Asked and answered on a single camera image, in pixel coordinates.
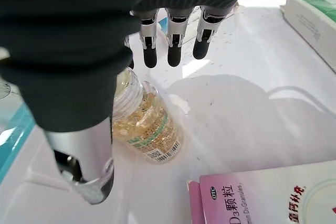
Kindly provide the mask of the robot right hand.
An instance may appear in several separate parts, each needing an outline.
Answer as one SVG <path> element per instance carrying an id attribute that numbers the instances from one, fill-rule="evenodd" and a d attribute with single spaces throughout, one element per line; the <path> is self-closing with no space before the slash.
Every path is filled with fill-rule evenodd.
<path id="1" fill-rule="evenodd" d="M 88 203 L 114 179 L 112 105 L 117 75 L 132 63 L 138 33 L 144 63 L 156 65 L 157 12 L 168 16 L 168 63 L 180 63 L 188 18 L 202 8 L 193 55 L 209 43 L 237 0 L 1 0 L 1 76 L 18 86 L 67 182 Z"/>

